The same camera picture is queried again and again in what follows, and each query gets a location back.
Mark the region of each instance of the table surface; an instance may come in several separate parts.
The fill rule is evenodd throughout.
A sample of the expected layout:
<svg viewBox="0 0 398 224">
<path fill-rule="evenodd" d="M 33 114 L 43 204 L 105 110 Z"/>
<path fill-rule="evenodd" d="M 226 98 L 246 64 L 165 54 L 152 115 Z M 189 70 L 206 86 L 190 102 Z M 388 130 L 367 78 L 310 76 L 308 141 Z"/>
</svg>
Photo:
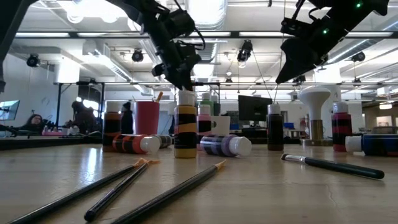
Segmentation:
<svg viewBox="0 0 398 224">
<path fill-rule="evenodd" d="M 222 171 L 146 223 L 397 223 L 396 158 L 298 145 L 285 145 L 285 152 L 372 167 L 383 170 L 386 176 L 372 180 L 282 161 L 281 152 L 255 145 L 250 156 L 228 159 Z M 171 148 L 143 157 L 162 162 L 151 165 L 96 223 L 110 223 L 224 159 L 203 152 L 196 159 L 174 159 Z M 103 152 L 100 145 L 2 151 L 0 223 L 95 182 L 138 158 Z M 39 223 L 84 223 L 84 213 L 118 182 L 70 203 Z"/>
</svg>

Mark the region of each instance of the ceiling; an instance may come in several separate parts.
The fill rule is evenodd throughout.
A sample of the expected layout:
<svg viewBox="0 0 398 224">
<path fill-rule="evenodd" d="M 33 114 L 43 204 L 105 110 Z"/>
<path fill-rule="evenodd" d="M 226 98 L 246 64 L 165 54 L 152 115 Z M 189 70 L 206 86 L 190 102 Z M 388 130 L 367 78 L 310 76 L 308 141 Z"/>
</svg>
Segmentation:
<svg viewBox="0 0 398 224">
<path fill-rule="evenodd" d="M 184 7 L 184 1 L 178 0 Z M 170 0 L 160 1 L 163 5 L 175 9 L 175 4 Z M 240 30 L 240 31 L 278 31 L 280 29 L 280 22 L 286 17 L 291 17 L 294 13 L 296 1 L 278 1 L 273 0 L 273 6 L 267 7 L 267 1 L 247 1 L 247 0 L 229 0 L 226 9 L 226 19 L 224 22 L 223 30 Z M 31 5 L 25 18 L 19 28 L 19 32 L 109 32 L 109 31 L 132 31 L 135 30 L 134 26 L 128 25 L 127 16 L 114 7 L 106 7 L 105 9 L 99 6 L 92 6 L 93 12 L 86 16 L 79 23 L 72 23 L 68 20 L 68 14 L 65 7 L 71 4 L 71 1 L 38 1 Z M 203 3 L 204 13 L 206 12 L 206 4 Z M 308 18 L 308 10 L 312 8 L 310 3 L 305 3 L 302 11 L 298 16 L 298 20 L 311 22 Z M 115 12 L 119 18 L 114 23 L 104 22 L 99 15 L 106 14 L 107 12 Z M 316 17 L 323 16 L 327 10 L 314 12 Z M 391 21 L 398 21 L 398 0 L 390 0 L 389 13 L 387 16 L 378 16 L 375 13 L 370 14 L 364 21 L 360 23 L 354 30 L 355 31 L 382 31 L 383 27 Z M 87 57 L 82 53 L 82 47 L 88 39 L 15 39 L 12 45 L 12 50 L 19 54 L 20 57 L 27 57 L 28 54 L 18 53 L 16 49 L 23 49 L 28 47 L 57 47 L 63 51 L 68 52 L 76 57 L 82 64 L 84 64 L 80 76 L 93 77 L 99 81 L 114 82 L 118 80 L 115 74 L 107 67 L 87 61 Z M 238 68 L 236 62 L 236 52 L 241 47 L 244 39 L 218 39 L 218 50 L 216 54 L 216 65 L 209 81 L 224 82 L 227 74 L 231 72 L 231 78 L 234 82 L 261 82 L 262 78 L 265 81 L 273 82 L 279 73 L 281 64 L 285 62 L 284 54 L 281 52 L 280 45 L 283 43 L 284 38 L 279 39 L 252 39 L 254 46 L 254 54 L 247 62 L 244 68 Z M 347 48 L 354 45 L 356 42 L 362 40 L 346 39 L 340 42 L 330 53 L 339 52 L 340 49 Z M 97 46 L 106 44 L 111 51 L 112 60 L 116 61 L 120 66 L 129 72 L 130 75 L 136 80 L 141 82 L 157 82 L 150 71 L 154 66 L 152 60 L 144 54 L 144 61 L 133 63 L 131 55 L 135 48 L 140 48 L 141 44 L 138 39 L 96 39 Z M 398 79 L 398 65 L 395 67 L 398 58 L 398 40 L 397 39 L 384 39 L 377 44 L 366 48 L 363 52 L 366 55 L 366 60 L 356 63 L 355 69 L 352 62 L 345 62 L 344 60 L 338 64 L 340 67 L 341 81 L 350 82 L 354 80 L 354 76 L 362 76 L 366 82 L 383 82 L 396 81 Z M 59 63 L 59 55 L 43 54 L 48 63 Z M 314 82 L 313 71 L 306 73 L 308 82 Z M 235 89 L 236 86 L 224 86 L 223 88 Z M 250 89 L 250 86 L 240 86 L 242 89 Z M 255 88 L 264 88 L 264 86 L 255 86 Z M 376 86 L 369 86 L 361 89 L 361 93 L 374 91 Z M 342 89 L 352 90 L 352 86 L 343 86 Z"/>
</svg>

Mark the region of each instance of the robotic arm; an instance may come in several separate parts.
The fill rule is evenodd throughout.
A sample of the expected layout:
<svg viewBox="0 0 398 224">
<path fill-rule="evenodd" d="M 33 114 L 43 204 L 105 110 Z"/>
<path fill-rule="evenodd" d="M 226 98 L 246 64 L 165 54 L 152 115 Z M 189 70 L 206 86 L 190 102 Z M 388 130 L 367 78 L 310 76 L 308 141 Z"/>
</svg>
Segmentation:
<svg viewBox="0 0 398 224">
<path fill-rule="evenodd" d="M 195 50 L 201 49 L 196 49 L 196 44 L 173 41 L 178 36 L 188 36 L 197 31 L 195 22 L 188 13 L 181 8 L 170 12 L 155 0 L 107 1 L 120 7 L 130 19 L 139 24 L 141 34 L 148 33 L 163 61 L 152 69 L 152 74 L 154 76 L 164 74 L 165 78 L 177 88 L 192 90 L 191 70 L 201 60 Z"/>
<path fill-rule="evenodd" d="M 286 54 L 286 63 L 276 79 L 283 83 L 322 65 L 328 52 L 341 42 L 366 16 L 373 11 L 387 14 L 389 0 L 308 0 L 315 8 L 309 12 L 311 24 L 296 20 L 305 0 L 299 0 L 291 19 L 282 21 L 281 32 L 295 36 L 280 48 Z M 315 10 L 331 7 L 322 19 L 311 16 Z"/>
</svg>

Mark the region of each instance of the standing paint bottle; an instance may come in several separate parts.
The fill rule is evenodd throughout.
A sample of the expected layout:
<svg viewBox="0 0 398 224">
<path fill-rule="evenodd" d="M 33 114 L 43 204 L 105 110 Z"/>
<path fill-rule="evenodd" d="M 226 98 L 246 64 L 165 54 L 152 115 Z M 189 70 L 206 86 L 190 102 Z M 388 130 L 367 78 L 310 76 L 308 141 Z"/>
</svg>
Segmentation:
<svg viewBox="0 0 398 224">
<path fill-rule="evenodd" d="M 119 106 L 115 102 L 106 103 L 106 113 L 104 114 L 102 145 L 103 149 L 112 151 L 113 139 L 121 133 L 121 115 Z"/>
<path fill-rule="evenodd" d="M 211 95 L 210 93 L 202 93 L 201 95 L 201 102 L 199 102 L 199 105 L 209 105 L 210 106 L 210 116 L 213 115 L 213 102 L 210 101 Z"/>
<path fill-rule="evenodd" d="M 267 115 L 268 125 L 268 150 L 283 151 L 284 150 L 284 122 L 280 115 L 279 105 L 268 105 Z"/>
<path fill-rule="evenodd" d="M 209 105 L 199 105 L 199 115 L 197 118 L 197 149 L 200 150 L 200 140 L 211 134 L 211 116 L 210 116 L 210 106 Z"/>
<path fill-rule="evenodd" d="M 145 134 L 137 135 L 117 135 L 112 142 L 112 146 L 116 152 L 124 152 L 130 154 L 155 154 L 160 147 L 157 137 L 147 136 Z"/>
<path fill-rule="evenodd" d="M 159 139 L 161 149 L 169 147 L 173 142 L 173 139 L 168 134 L 153 134 L 151 136 Z"/>
<path fill-rule="evenodd" d="M 209 155 L 215 156 L 247 156 L 251 152 L 251 141 L 234 134 L 219 136 L 209 134 L 200 141 L 200 147 Z"/>
<path fill-rule="evenodd" d="M 333 150 L 336 152 L 346 152 L 346 137 L 353 135 L 351 115 L 348 114 L 348 105 L 346 103 L 333 103 L 331 127 L 333 133 Z"/>
<path fill-rule="evenodd" d="M 219 116 L 221 114 L 221 105 L 218 103 L 218 96 L 211 96 L 211 101 L 213 102 L 213 116 Z"/>
<path fill-rule="evenodd" d="M 197 156 L 197 108 L 194 92 L 179 91 L 174 127 L 174 157 L 195 158 Z"/>
<path fill-rule="evenodd" d="M 363 151 L 367 156 L 398 156 L 398 134 L 364 134 L 346 137 L 347 152 Z"/>
</svg>

